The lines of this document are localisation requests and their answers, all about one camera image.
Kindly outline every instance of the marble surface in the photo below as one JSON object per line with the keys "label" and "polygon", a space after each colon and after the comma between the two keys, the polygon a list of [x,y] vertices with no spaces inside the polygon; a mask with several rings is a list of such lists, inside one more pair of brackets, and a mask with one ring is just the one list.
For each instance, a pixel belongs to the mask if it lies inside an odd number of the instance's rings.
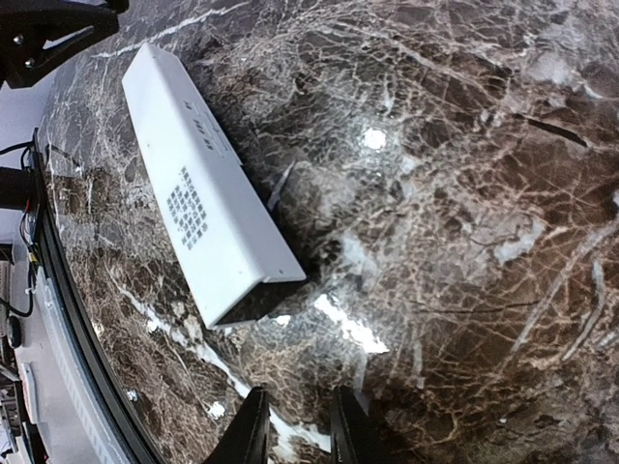
{"label": "marble surface", "polygon": [[[188,68],[309,274],[273,317],[200,324],[121,77]],[[48,188],[101,344],[172,464],[249,386],[276,462],[327,462],[337,384],[405,463],[619,462],[619,6],[134,0],[60,70]]]}

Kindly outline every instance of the white panel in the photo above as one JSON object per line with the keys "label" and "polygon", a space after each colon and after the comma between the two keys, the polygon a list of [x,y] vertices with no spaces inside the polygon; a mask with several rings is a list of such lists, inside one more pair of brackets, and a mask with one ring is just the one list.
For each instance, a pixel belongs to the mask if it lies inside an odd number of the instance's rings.
{"label": "white panel", "polygon": [[123,87],[163,222],[206,326],[259,282],[305,279],[180,60],[146,44]]}

